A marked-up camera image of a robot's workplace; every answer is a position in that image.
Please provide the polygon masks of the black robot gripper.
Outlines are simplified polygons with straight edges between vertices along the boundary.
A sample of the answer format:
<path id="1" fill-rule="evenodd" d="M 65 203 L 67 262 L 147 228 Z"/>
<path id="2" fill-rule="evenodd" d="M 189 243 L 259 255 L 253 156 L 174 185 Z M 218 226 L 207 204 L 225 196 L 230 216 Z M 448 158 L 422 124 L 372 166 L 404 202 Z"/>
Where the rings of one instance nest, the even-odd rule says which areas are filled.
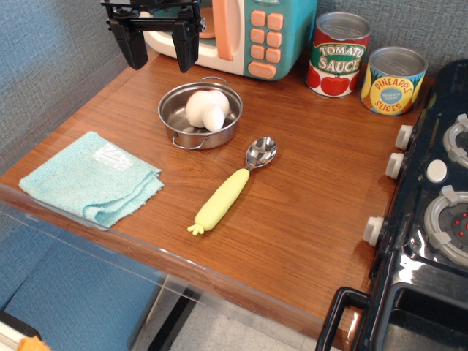
<path id="1" fill-rule="evenodd" d="M 200 1 L 101 1 L 110 30 L 128 65 L 141 69 L 148 61 L 142 31 L 173 31 L 180 71 L 198 60 L 198 31 L 205 31 Z"/>

